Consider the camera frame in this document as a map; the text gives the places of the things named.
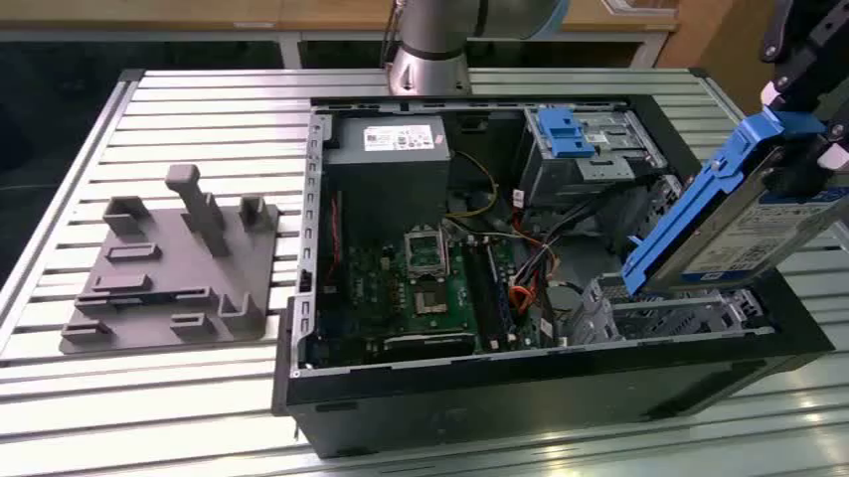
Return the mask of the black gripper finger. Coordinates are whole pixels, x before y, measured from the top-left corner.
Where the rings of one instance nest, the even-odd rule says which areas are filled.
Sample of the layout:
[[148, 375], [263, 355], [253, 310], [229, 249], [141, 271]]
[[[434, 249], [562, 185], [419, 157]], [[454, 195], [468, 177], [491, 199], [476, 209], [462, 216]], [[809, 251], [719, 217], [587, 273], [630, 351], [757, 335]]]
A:
[[821, 46], [811, 38], [829, 13], [827, 1], [785, 0], [774, 2], [766, 23], [759, 59], [773, 64], [773, 78], [761, 92], [761, 102], [774, 110], [810, 110], [815, 90], [809, 74]]
[[[819, 22], [811, 38], [821, 50], [807, 76], [811, 97], [810, 110], [774, 110], [774, 112], [811, 113], [821, 98], [847, 80], [847, 3], [827, 1], [829, 13]], [[847, 104], [841, 103], [825, 117], [823, 130], [806, 133], [782, 147], [783, 157], [777, 171], [765, 179], [769, 191], [778, 194], [814, 194], [823, 189], [834, 173], [847, 168]]]

